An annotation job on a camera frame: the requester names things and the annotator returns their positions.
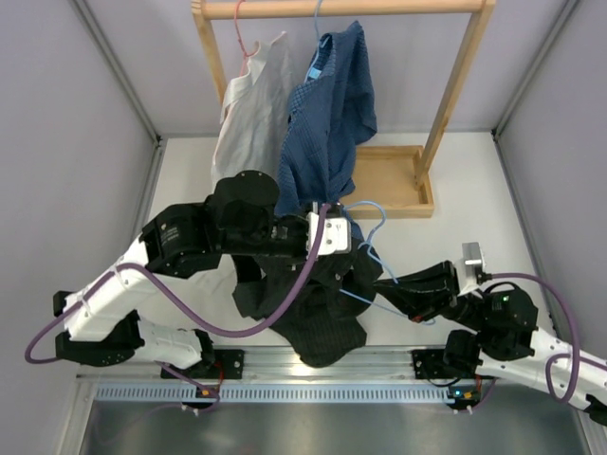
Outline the dark pinstriped shirt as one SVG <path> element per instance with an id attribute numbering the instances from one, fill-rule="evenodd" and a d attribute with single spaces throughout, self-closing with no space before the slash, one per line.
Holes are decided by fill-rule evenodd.
<path id="1" fill-rule="evenodd" d="M 342 355 L 363 347 L 367 333 L 358 316 L 375 299 L 374 283 L 383 273 L 369 251 L 355 234 L 349 253 L 321 256 L 306 285 L 270 329 L 297 352 Z M 243 318 L 255 320 L 275 312 L 303 268 L 277 257 L 234 256 L 232 261 L 237 277 L 232 292 L 236 307 Z"/>

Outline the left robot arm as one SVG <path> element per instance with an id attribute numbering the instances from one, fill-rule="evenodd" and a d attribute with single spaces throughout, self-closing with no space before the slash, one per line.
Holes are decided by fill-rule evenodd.
<path id="1" fill-rule="evenodd" d="M 54 297 L 64 330 L 56 356 L 81 365 L 109 367 L 130 359 L 169 364 L 192 377 L 214 366 L 212 335 L 251 337 L 291 306 L 313 267 L 326 210 L 306 216 L 274 213 L 279 190 L 272 177 L 245 171 L 221 180 L 200 203 L 175 204 L 159 213 L 102 276 L 84 290 Z M 199 317 L 171 290 L 225 255 L 289 259 L 303 269 L 279 307 L 246 330 L 228 330 Z"/>

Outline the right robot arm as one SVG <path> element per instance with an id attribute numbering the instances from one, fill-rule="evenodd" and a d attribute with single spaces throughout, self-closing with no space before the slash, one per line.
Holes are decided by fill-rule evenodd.
<path id="1" fill-rule="evenodd" d="M 375 291 L 410 321 L 436 317 L 460 324 L 440 349 L 414 352 L 419 379 L 500 378 L 606 423 L 606 362 L 538 324 L 539 309 L 514 275 L 491 275 L 481 259 L 445 261 Z"/>

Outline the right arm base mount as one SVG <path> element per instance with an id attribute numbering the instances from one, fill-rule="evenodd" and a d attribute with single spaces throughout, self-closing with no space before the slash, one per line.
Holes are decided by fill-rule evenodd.
<path id="1" fill-rule="evenodd" d="M 474 373 L 448 365 L 443 359 L 443 349 L 412 350 L 414 377 L 421 380 L 472 379 Z"/>

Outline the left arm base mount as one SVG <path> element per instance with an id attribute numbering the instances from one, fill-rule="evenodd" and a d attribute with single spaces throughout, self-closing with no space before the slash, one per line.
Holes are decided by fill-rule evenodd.
<path id="1" fill-rule="evenodd" d="M 214 352 L 214 362 L 199 362 L 188 369 L 170 368 L 190 379 L 228 379 L 239 380 L 243 377 L 245 352 L 239 349 L 218 349 Z"/>

